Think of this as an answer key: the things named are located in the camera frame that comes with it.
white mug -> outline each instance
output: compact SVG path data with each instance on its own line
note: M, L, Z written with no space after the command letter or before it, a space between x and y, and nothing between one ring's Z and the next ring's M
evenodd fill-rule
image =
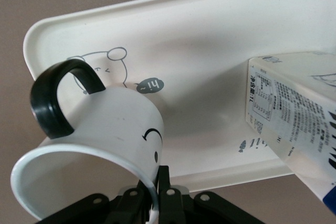
M71 72L90 95L68 116L57 87ZM93 193L113 199L138 180L159 210L155 179L160 165L163 120L155 105L127 88L105 88L95 71L77 59L51 66L31 89L31 107L47 138L14 166L11 185L20 204L37 219Z

speech bubble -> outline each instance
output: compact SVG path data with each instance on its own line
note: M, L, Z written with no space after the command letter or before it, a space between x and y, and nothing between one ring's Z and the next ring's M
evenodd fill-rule
M156 93L163 89L164 83L158 78L148 78L140 83L135 83L137 92L141 94Z

gray background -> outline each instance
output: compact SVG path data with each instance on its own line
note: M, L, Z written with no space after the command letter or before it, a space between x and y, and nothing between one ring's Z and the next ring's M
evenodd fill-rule
M36 221L16 201L9 179L15 162L45 137L29 106L33 79L22 45L35 22L131 0L0 0L0 223ZM268 224L335 223L336 217L294 175L214 190Z

white tray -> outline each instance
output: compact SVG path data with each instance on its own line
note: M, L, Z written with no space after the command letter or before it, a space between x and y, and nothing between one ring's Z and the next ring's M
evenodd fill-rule
M41 20L24 56L34 78L83 56L107 86L157 91L145 95L165 122L162 164L195 191L291 173L245 122L247 60L335 53L335 13L336 0L138 0ZM83 96L66 76L64 112Z

milk carton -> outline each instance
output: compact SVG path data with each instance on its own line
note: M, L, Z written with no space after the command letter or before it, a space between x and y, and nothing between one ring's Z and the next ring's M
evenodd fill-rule
M251 59L246 121L336 214L336 55Z

